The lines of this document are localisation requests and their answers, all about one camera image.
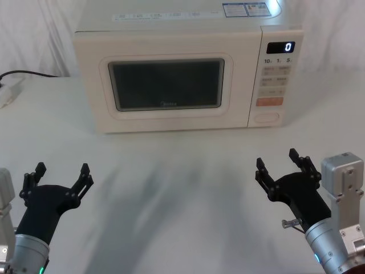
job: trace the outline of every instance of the sticker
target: sticker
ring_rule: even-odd
[[[226,17],[247,17],[244,3],[223,3]]]
[[[112,20],[120,22],[124,20],[186,20],[222,18],[222,11],[194,11],[191,13],[132,13],[114,14]]]
[[[271,16],[265,2],[245,3],[245,7],[250,17]]]

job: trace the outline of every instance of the microwave window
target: microwave window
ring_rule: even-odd
[[[221,105],[224,60],[111,62],[119,111],[216,108]]]

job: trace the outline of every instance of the white curtain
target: white curtain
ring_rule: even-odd
[[[72,36],[85,2],[0,0],[0,74],[24,69],[78,75]],[[364,0],[287,2],[303,18],[299,70],[365,70]]]

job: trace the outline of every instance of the digital display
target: digital display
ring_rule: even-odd
[[[292,53],[295,48],[295,42],[272,42],[267,44],[266,53]]]

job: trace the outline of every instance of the brand logo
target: brand logo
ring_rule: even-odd
[[[160,102],[160,106],[161,107],[174,107],[177,106],[176,102],[165,102],[165,101],[161,101]]]

